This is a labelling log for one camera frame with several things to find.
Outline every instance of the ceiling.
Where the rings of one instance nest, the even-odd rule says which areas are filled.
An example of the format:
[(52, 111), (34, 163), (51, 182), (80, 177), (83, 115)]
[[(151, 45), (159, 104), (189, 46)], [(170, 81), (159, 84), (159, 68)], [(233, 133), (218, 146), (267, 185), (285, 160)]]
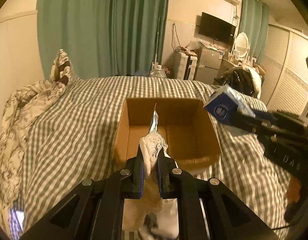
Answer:
[(270, 14), (282, 25), (302, 29), (308, 36), (308, 27), (291, 0), (261, 0), (270, 8)]

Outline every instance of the logo on blue package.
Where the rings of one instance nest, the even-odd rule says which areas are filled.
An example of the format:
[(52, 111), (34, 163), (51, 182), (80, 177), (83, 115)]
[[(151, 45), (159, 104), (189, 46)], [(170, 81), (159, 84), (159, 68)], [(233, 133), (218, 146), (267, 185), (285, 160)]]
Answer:
[(229, 109), (225, 105), (218, 105), (214, 108), (214, 113), (216, 114), (216, 116), (223, 119), (225, 119), (228, 111)]

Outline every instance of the white closet door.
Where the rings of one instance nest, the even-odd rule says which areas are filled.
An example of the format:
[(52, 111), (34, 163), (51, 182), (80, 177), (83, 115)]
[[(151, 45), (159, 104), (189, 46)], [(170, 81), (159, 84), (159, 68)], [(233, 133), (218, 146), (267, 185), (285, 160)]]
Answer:
[(269, 110), (302, 114), (308, 101), (307, 57), (308, 40), (291, 32), (281, 77), (267, 105)]
[(290, 32), (279, 27), (269, 26), (261, 64), (266, 70), (262, 85), (261, 100), (267, 105), (278, 84), (286, 58)]

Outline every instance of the oval mirror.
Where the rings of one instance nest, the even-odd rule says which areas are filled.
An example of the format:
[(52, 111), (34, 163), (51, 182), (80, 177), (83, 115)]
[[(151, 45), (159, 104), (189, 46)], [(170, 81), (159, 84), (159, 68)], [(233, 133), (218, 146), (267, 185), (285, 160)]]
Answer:
[(248, 49), (248, 37), (246, 33), (240, 33), (235, 40), (235, 50), (239, 52), (239, 57), (245, 57)]

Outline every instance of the black flat screen tv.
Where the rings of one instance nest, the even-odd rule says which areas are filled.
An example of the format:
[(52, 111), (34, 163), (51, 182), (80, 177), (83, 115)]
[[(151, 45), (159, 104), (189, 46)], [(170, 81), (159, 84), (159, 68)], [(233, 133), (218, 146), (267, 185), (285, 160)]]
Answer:
[(235, 29), (234, 25), (203, 12), (198, 33), (226, 44), (232, 44)]

